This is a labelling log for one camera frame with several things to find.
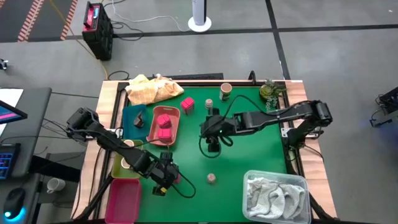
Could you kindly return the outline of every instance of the computer monitor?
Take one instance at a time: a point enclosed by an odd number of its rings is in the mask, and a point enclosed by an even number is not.
[[[27,114],[0,100],[0,124],[26,119]]]

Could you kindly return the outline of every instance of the keyboard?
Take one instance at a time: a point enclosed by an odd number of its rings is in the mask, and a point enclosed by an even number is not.
[[[7,179],[17,160],[21,144],[0,144],[0,180]]]

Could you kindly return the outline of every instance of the computer mouse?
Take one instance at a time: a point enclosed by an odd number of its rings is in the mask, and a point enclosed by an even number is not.
[[[25,199],[25,190],[23,188],[12,189],[4,202],[4,216],[7,219],[13,219],[18,216],[22,210]]]

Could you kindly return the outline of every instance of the crumpled cloth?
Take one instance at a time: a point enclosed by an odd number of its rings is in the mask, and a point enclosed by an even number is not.
[[[268,219],[294,219],[301,213],[305,200],[302,187],[263,177],[248,180],[247,194],[249,216]]]
[[[132,105],[148,105],[184,92],[184,89],[171,78],[162,77],[160,74],[157,74],[153,80],[148,80],[144,75],[138,75],[129,80],[129,84],[125,90]]]

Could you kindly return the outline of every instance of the orange striped tape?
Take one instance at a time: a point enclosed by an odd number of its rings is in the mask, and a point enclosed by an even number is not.
[[[67,38],[70,23],[72,22],[73,15],[75,14],[76,6],[77,6],[77,0],[72,0],[72,4],[70,5],[69,8],[69,13],[66,18],[67,23],[64,25],[62,29],[61,40],[65,40]]]
[[[26,42],[29,39],[30,32],[39,15],[44,0],[33,0],[32,6],[26,15],[24,24],[21,27],[18,35],[18,42]]]
[[[6,0],[0,0],[0,9],[2,8],[2,5],[4,5],[5,2]]]

